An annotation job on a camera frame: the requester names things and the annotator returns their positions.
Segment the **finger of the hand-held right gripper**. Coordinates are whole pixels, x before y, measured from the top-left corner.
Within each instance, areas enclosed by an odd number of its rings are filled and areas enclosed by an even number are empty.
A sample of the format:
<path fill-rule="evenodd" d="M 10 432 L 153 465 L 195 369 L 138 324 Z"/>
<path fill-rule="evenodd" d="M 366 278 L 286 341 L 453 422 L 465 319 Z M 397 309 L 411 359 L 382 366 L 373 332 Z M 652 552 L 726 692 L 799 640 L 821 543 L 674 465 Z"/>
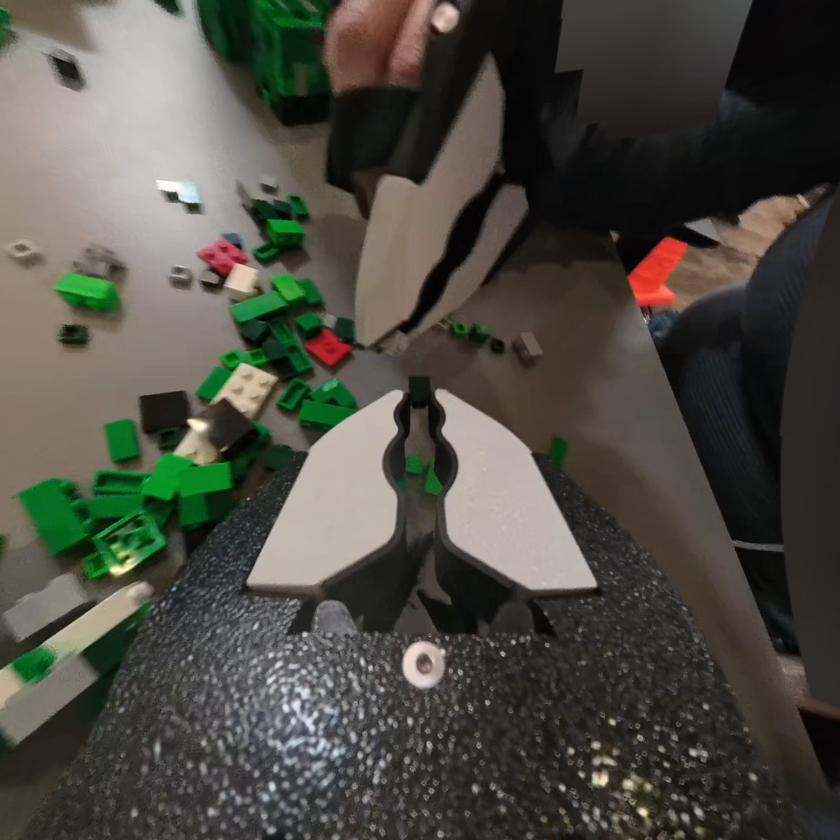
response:
<path fill-rule="evenodd" d="M 504 181 L 492 181 L 465 207 L 406 321 L 407 338 L 418 338 L 477 294 L 510 250 L 528 215 L 525 192 Z"/>
<path fill-rule="evenodd" d="M 487 55 L 426 180 L 383 175 L 378 181 L 356 278 L 360 346 L 374 347 L 394 330 L 406 333 L 458 215 L 500 173 L 504 116 L 499 70 Z"/>

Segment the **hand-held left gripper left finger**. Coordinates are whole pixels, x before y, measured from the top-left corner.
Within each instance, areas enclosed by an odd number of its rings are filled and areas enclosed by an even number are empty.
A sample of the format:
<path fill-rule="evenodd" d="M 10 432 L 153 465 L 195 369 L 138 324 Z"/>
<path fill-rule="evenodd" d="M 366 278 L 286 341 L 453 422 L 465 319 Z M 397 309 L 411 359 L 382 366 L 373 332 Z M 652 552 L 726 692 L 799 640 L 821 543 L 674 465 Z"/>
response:
<path fill-rule="evenodd" d="M 290 632 L 312 632 L 327 602 L 362 632 L 431 632 L 417 591 L 431 514 L 405 487 L 412 407 L 390 391 L 310 448 L 246 587 L 299 602 Z"/>

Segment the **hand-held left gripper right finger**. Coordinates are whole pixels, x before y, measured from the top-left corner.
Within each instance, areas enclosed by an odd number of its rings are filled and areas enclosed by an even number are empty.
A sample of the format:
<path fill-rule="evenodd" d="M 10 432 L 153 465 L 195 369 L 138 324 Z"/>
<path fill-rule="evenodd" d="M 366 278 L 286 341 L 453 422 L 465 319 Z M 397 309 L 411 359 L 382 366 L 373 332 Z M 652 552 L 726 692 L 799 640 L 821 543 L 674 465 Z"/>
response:
<path fill-rule="evenodd" d="M 476 624 L 533 619 L 599 584 L 531 449 L 454 393 L 434 391 L 437 582 Z"/>

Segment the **grey desk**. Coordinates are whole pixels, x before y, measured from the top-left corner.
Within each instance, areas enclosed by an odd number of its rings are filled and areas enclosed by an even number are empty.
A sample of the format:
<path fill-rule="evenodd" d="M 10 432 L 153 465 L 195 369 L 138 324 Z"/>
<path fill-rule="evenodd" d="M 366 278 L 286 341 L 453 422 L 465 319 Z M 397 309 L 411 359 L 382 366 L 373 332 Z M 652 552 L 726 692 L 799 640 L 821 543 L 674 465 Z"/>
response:
<path fill-rule="evenodd" d="M 2 610 L 74 565 L 51 558 L 16 494 L 50 477 L 89 488 L 109 467 L 106 422 L 139 396 L 193 393 L 239 345 L 228 305 L 198 280 L 197 250 L 255 226 L 237 180 L 273 175 L 311 221 L 302 255 L 327 312 L 351 316 L 364 224 L 323 182 L 323 127 L 285 129 L 243 70 L 223 65 L 193 17 L 153 2 L 11 2 L 17 37 L 2 53 L 2 246 L 33 242 L 22 266 L 2 252 Z M 60 84 L 47 53 L 77 58 L 85 86 Z M 204 212 L 168 203 L 156 180 L 194 182 Z M 72 272 L 89 245 L 125 263 L 119 278 Z M 465 309 L 506 336 L 531 330 L 544 357 L 474 352 L 440 331 L 403 356 L 356 350 L 338 377 L 366 405 L 429 375 L 507 425 L 531 448 L 557 434 L 567 470 L 678 586 L 707 633 L 770 761 L 818 775 L 795 705 L 728 544 L 614 247 L 588 235 L 534 234 Z"/>

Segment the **person's right hand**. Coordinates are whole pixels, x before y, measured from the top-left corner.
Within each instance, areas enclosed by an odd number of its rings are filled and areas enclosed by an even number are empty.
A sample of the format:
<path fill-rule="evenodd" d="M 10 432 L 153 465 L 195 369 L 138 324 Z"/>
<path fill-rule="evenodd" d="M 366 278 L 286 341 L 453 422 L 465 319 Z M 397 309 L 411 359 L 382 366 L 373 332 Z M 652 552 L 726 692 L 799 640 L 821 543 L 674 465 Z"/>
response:
<path fill-rule="evenodd" d="M 342 1 L 325 29 L 332 93 L 419 87 L 435 1 Z"/>

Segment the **dark grey square tile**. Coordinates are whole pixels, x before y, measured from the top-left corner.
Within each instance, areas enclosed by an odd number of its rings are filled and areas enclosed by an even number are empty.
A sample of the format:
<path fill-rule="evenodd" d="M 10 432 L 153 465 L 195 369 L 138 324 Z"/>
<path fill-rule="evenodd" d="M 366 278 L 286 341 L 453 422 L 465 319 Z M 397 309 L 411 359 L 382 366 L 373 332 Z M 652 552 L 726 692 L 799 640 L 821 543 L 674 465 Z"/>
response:
<path fill-rule="evenodd" d="M 255 423 L 227 398 L 209 404 L 186 422 L 192 431 L 213 447 L 222 460 L 237 457 L 259 438 Z"/>

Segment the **red flat tile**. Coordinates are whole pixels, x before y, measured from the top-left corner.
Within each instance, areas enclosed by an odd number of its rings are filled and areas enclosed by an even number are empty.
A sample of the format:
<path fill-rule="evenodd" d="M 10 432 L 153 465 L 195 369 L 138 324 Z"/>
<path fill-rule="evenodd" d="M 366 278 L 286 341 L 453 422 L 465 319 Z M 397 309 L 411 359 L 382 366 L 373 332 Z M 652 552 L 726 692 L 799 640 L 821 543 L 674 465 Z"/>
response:
<path fill-rule="evenodd" d="M 303 346 L 311 357 L 329 369 L 339 366 L 353 351 L 350 344 L 327 327 L 322 327 Z"/>

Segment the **white studded plate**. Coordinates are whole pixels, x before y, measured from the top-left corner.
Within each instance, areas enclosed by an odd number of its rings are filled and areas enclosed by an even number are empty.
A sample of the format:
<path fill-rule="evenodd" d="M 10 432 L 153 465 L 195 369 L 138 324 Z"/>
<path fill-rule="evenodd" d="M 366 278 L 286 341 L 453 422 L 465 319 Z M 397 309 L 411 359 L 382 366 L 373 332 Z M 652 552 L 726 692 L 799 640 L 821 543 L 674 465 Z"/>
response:
<path fill-rule="evenodd" d="M 277 382 L 277 377 L 272 373 L 241 363 L 203 409 L 222 398 L 227 398 L 256 425 L 257 416 L 264 408 Z M 195 466 L 209 466 L 222 460 L 214 448 L 189 426 L 182 441 L 176 446 L 174 455 L 190 460 Z"/>

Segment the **large green pixel-pattern model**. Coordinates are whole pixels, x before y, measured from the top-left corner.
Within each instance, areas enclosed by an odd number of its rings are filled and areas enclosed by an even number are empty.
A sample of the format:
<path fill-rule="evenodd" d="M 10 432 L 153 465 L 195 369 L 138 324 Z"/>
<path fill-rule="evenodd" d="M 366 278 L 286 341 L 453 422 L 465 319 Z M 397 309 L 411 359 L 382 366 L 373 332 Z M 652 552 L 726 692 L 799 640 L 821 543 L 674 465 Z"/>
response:
<path fill-rule="evenodd" d="M 223 58 L 249 65 L 259 98 L 288 126 L 325 122 L 332 98 L 322 63 L 334 1 L 197 1 L 203 33 Z"/>

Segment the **black flat tile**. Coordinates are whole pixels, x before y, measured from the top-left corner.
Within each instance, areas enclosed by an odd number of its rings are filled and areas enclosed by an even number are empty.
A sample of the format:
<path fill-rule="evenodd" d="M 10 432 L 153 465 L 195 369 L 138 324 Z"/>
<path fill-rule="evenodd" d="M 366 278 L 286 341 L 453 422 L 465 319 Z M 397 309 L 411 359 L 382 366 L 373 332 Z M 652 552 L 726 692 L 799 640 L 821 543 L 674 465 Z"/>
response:
<path fill-rule="evenodd" d="M 186 427 L 191 411 L 185 391 L 141 395 L 139 408 L 140 426 L 145 434 Z"/>

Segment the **red square studded plate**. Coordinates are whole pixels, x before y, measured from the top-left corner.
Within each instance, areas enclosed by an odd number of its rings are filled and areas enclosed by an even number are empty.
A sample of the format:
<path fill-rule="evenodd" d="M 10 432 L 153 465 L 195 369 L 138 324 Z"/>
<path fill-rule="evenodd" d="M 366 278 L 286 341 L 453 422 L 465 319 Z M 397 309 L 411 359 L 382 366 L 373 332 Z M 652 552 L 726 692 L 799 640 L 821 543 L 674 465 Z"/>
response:
<path fill-rule="evenodd" d="M 236 266 L 244 266 L 249 262 L 246 252 L 225 238 L 200 248 L 196 257 L 220 276 L 227 276 Z"/>

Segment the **person's torso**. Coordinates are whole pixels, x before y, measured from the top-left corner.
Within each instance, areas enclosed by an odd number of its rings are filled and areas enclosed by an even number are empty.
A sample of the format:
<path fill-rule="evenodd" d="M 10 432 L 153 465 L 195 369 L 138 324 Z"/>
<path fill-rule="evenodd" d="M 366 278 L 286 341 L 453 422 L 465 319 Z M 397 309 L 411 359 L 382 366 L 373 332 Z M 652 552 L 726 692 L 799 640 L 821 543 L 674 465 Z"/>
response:
<path fill-rule="evenodd" d="M 773 648 L 800 656 L 784 557 L 781 419 L 795 324 L 837 184 L 743 282 L 692 302 L 655 340 Z"/>

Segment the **glossy corner tile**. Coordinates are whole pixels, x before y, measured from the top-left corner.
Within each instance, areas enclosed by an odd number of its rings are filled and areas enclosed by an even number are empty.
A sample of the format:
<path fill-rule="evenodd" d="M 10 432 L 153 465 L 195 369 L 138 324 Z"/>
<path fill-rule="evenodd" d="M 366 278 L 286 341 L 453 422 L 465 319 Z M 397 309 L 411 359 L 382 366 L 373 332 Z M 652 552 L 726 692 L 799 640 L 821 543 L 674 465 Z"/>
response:
<path fill-rule="evenodd" d="M 204 212 L 203 195 L 194 182 L 156 180 L 157 191 L 168 203 L 177 203 L 190 214 Z"/>

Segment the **large grey brick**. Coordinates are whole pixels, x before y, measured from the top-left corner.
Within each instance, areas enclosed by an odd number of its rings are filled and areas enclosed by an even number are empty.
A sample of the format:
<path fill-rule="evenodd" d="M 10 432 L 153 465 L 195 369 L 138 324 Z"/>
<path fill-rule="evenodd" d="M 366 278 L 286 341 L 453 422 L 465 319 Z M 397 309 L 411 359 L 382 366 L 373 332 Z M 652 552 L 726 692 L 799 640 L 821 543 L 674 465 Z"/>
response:
<path fill-rule="evenodd" d="M 74 574 L 61 574 L 43 589 L 20 598 L 2 614 L 3 630 L 18 643 L 60 629 L 93 606 Z"/>

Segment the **white grey long brick assembly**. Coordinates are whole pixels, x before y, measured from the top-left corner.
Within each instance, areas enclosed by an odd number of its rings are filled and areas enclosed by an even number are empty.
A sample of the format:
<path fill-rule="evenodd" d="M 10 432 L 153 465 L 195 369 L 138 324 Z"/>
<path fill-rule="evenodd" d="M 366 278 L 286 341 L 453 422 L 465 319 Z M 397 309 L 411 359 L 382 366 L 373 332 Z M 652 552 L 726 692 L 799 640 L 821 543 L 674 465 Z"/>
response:
<path fill-rule="evenodd" d="M 124 586 L 3 667 L 2 753 L 114 674 L 153 605 L 150 583 Z"/>

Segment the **dark grey flat tile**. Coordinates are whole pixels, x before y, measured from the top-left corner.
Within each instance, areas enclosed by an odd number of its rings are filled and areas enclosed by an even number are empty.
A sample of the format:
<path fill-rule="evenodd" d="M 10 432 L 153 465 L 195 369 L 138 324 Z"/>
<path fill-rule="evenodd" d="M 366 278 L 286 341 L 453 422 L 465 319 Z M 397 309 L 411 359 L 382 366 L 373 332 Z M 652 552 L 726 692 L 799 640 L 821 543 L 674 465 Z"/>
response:
<path fill-rule="evenodd" d="M 51 49 L 47 57 L 61 85 L 77 91 L 84 88 L 85 79 L 76 57 L 62 49 Z"/>

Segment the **grey bracket brick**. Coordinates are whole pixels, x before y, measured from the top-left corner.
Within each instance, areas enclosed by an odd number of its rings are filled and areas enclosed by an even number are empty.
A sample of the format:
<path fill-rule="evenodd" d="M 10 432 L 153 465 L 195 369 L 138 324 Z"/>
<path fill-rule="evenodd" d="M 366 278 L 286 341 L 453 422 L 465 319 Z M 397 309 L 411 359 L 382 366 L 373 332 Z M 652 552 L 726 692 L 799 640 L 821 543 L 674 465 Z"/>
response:
<path fill-rule="evenodd" d="M 72 262 L 71 270 L 85 277 L 113 280 L 124 274 L 126 265 L 110 248 L 89 245 Z"/>

